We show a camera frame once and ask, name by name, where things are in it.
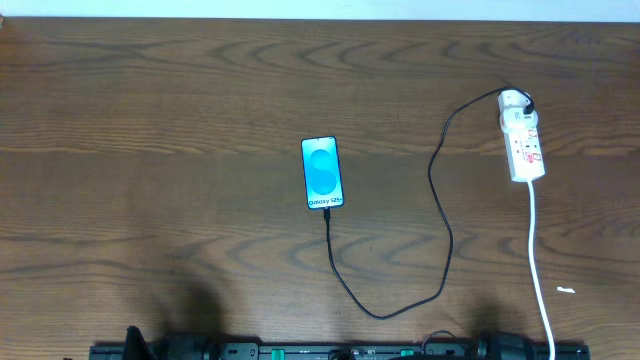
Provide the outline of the blue Galaxy smartphone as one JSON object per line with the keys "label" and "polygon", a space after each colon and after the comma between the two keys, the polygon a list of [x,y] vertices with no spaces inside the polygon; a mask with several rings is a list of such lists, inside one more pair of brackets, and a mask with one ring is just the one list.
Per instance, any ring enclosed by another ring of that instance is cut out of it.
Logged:
{"label": "blue Galaxy smartphone", "polygon": [[303,139],[301,152],[307,207],[317,210],[343,206],[337,139],[334,136]]}

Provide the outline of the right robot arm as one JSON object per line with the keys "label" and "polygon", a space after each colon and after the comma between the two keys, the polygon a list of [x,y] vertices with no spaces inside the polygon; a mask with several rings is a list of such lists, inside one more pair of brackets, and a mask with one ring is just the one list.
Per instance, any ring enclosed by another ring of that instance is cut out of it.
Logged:
{"label": "right robot arm", "polygon": [[471,351],[481,360],[535,360],[534,345],[520,335],[495,332],[481,336]]}

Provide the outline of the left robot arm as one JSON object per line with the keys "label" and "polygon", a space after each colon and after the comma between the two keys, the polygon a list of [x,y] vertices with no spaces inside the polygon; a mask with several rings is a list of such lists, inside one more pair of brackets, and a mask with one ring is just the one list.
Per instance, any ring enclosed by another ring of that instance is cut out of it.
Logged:
{"label": "left robot arm", "polygon": [[219,345],[206,336],[169,335],[147,342],[136,326],[129,326],[123,360],[218,360]]}

